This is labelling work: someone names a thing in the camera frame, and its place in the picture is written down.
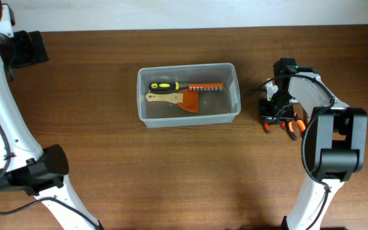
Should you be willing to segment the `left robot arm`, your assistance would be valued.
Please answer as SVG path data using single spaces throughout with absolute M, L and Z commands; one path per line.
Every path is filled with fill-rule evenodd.
M 39 31 L 13 31 L 15 16 L 0 1 L 0 192 L 24 191 L 34 201 L 14 214 L 44 204 L 63 229 L 102 229 L 84 207 L 69 179 L 69 165 L 58 144 L 43 148 L 26 126 L 8 83 L 12 70 L 49 60 Z

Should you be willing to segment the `small red-handled cutters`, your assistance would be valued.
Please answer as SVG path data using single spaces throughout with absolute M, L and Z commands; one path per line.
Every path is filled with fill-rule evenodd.
M 266 134 L 269 134 L 270 133 L 270 126 L 271 125 L 279 125 L 281 127 L 281 129 L 285 130 L 286 129 L 286 123 L 285 122 L 277 122 L 277 123 L 263 123 L 263 129 L 264 129 L 264 132 Z

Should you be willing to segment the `orange scraper wooden handle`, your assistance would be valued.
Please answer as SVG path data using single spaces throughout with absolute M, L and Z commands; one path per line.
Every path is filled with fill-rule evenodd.
M 189 89 L 181 90 L 179 93 L 169 94 L 146 94 L 146 99 L 149 102 L 168 102 L 177 104 L 179 108 L 187 112 L 199 112 L 199 93 L 190 91 Z

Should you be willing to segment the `clear plastic container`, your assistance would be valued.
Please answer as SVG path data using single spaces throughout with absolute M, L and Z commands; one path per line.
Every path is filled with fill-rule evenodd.
M 137 107 L 148 128 L 230 123 L 241 112 L 231 63 L 142 68 Z

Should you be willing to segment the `file with black-yellow handle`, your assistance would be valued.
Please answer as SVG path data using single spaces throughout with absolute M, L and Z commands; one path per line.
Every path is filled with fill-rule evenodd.
M 184 82 L 152 82 L 149 84 L 150 91 L 168 91 L 187 88 L 189 83 Z

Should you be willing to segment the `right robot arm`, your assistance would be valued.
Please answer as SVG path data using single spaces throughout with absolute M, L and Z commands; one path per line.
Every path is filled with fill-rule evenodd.
M 337 191 L 364 164 L 367 112 L 340 101 L 322 82 L 317 70 L 293 58 L 273 65 L 274 77 L 261 85 L 267 93 L 258 103 L 266 133 L 280 125 L 292 140 L 302 134 L 305 178 L 292 211 L 281 229 L 320 229 Z

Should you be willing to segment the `orange perforated bit holder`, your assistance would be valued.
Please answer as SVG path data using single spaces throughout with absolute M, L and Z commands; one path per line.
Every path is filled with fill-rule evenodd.
M 190 91 L 223 91 L 223 83 L 189 84 Z

